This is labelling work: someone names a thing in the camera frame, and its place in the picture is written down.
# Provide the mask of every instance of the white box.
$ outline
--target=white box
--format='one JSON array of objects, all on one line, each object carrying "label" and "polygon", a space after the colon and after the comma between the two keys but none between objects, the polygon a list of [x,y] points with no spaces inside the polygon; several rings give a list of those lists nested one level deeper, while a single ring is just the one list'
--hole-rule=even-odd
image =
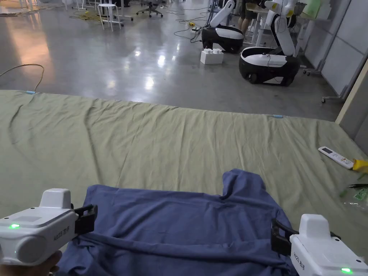
[{"label": "white box", "polygon": [[201,62],[203,64],[221,64],[224,53],[221,49],[204,49],[201,53]]}]

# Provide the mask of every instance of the white wall panel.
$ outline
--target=white wall panel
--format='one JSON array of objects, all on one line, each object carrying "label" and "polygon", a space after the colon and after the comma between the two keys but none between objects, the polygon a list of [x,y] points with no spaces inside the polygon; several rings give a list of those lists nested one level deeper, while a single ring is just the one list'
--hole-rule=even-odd
[{"label": "white wall panel", "polygon": [[365,53],[368,49],[368,1],[351,0],[337,36]]},{"label": "white wall panel", "polygon": [[344,86],[349,84],[362,59],[361,53],[341,39],[334,40],[322,69],[322,75],[338,95],[341,94]]},{"label": "white wall panel", "polygon": [[349,5],[349,0],[330,0],[331,12],[328,21],[317,21],[317,26],[327,30],[330,34],[334,34],[341,22],[342,17]]},{"label": "white wall panel", "polygon": [[305,56],[314,68],[317,68],[319,61],[327,51],[327,47],[332,39],[332,35],[325,30],[315,26],[308,41]]}]

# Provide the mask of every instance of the green cloth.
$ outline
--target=green cloth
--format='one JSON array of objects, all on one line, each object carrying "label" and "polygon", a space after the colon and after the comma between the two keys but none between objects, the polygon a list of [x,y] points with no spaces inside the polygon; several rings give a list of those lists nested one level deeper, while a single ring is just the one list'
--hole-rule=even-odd
[{"label": "green cloth", "polygon": [[70,189],[76,207],[95,184],[221,194],[222,174],[238,168],[262,177],[294,229],[321,214],[368,257],[368,218],[339,199],[356,173],[317,149],[367,157],[333,122],[0,91],[0,145],[0,217],[49,188]]}]

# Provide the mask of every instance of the caster wheel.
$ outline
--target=caster wheel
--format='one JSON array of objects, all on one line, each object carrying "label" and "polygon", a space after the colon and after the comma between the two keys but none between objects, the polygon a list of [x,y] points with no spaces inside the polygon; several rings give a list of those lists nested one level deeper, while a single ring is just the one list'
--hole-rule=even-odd
[{"label": "caster wheel", "polygon": [[257,82],[257,74],[251,74],[249,77],[249,81],[251,84],[255,84]]}]

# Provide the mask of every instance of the blue t-shirt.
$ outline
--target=blue t-shirt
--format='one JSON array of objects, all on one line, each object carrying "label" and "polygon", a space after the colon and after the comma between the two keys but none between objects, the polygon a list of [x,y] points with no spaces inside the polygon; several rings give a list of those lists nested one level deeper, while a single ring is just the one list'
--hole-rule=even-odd
[{"label": "blue t-shirt", "polygon": [[223,195],[119,189],[87,190],[95,230],[69,243],[60,275],[296,275],[271,250],[271,220],[291,227],[257,174],[223,175]]}]

